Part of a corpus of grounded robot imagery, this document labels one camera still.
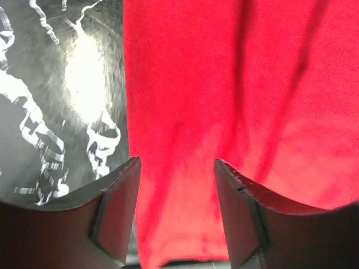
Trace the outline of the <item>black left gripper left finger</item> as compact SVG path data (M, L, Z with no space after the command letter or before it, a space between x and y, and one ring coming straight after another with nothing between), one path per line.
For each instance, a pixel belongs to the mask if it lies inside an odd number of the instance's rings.
M132 157L43 206L1 202L2 268L121 268L141 175Z

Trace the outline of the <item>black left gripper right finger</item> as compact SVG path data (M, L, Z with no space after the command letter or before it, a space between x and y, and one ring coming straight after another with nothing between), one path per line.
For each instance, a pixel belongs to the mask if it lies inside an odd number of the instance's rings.
M296 202L214 163L232 268L357 268L358 203L334 210Z

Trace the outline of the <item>dark red t-shirt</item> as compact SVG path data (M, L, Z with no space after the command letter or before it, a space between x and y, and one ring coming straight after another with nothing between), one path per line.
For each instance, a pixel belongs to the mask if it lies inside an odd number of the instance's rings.
M213 165L310 206L358 199L357 1L124 1L139 260L226 260Z

